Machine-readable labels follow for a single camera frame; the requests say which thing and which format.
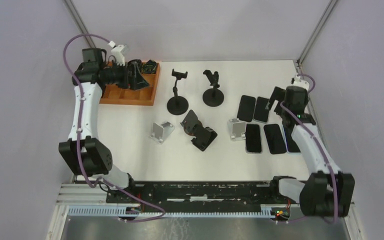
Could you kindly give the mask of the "silver edge smartphone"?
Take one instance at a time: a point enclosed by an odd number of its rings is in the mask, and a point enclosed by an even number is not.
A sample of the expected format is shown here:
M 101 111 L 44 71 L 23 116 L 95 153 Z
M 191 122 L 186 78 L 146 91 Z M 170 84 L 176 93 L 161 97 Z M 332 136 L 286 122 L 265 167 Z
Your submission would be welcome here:
M 261 128 L 258 124 L 246 125 L 245 151 L 249 154 L 261 154 L 263 152 Z

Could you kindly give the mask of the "black round clamp stand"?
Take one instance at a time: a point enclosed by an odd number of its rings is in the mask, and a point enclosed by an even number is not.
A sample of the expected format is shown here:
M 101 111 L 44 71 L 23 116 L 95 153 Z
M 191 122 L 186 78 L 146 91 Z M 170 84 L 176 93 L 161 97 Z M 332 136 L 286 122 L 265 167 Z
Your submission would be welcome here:
M 175 69 L 172 69 L 171 75 L 175 77 L 174 86 L 172 88 L 173 97 L 171 97 L 166 104 L 166 108 L 168 112 L 172 115 L 179 116 L 184 114 L 189 108 L 189 102 L 183 96 L 179 96 L 178 94 L 178 81 L 182 79 L 186 79 L 188 76 L 188 72 L 178 72 Z

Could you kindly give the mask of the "blue case smartphone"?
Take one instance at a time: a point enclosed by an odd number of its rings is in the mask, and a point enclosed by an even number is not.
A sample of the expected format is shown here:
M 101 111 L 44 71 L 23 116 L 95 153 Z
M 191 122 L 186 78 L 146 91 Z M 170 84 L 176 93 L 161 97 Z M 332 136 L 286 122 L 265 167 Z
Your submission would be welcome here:
M 282 127 L 282 130 L 283 130 L 283 138 L 285 142 L 286 152 L 288 154 L 301 154 L 300 148 L 298 147 L 296 142 L 292 139 L 291 132 L 284 126 Z

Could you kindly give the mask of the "black round tall stand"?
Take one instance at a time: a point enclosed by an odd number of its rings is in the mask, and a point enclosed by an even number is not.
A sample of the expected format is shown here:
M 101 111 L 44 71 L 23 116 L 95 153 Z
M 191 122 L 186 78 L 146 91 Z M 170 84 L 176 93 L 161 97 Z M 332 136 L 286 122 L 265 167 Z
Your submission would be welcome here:
M 203 93 L 202 100 L 209 107 L 218 107 L 224 102 L 224 94 L 219 90 L 219 72 L 212 73 L 209 69 L 206 69 L 203 74 L 208 78 L 212 88 Z

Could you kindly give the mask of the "black folding phone stand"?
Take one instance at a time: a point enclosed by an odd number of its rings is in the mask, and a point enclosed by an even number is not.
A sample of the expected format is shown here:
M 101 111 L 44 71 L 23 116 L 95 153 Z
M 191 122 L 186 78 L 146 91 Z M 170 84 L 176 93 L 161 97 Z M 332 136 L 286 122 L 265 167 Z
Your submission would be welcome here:
M 197 125 L 193 132 L 194 138 L 192 144 L 200 151 L 204 152 L 208 146 L 215 140 L 218 134 L 210 127 Z

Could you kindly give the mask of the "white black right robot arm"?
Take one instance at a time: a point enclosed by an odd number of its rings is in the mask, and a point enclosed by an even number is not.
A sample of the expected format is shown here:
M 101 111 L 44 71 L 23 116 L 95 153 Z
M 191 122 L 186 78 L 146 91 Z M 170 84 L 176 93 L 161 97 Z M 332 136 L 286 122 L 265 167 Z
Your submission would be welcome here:
M 291 133 L 307 166 L 309 177 L 302 182 L 290 176 L 273 178 L 275 187 L 269 189 L 269 199 L 282 204 L 287 199 L 299 204 L 307 217 L 347 217 L 355 189 L 355 178 L 341 170 L 329 155 L 319 134 L 318 126 L 305 108 L 309 102 L 306 88 L 290 85 L 275 87 L 266 109 L 270 110 L 277 101 L 275 112 L 281 117 L 282 126 Z

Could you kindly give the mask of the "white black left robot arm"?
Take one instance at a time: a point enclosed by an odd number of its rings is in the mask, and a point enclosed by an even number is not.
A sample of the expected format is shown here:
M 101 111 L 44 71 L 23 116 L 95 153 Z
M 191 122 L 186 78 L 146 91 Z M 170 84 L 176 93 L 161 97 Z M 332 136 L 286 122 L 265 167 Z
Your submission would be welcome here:
M 113 165 L 112 153 L 100 142 L 97 127 L 99 103 L 106 86 L 115 85 L 133 91 L 150 86 L 141 74 L 139 62 L 125 61 L 126 50 L 126 45 L 114 46 L 111 65 L 105 61 L 106 50 L 82 50 L 83 62 L 73 77 L 73 123 L 67 141 L 59 143 L 58 151 L 74 175 L 82 175 L 85 179 L 94 177 L 97 181 L 119 187 L 119 199 L 131 204 L 137 198 L 137 190 L 131 186 L 133 178 Z

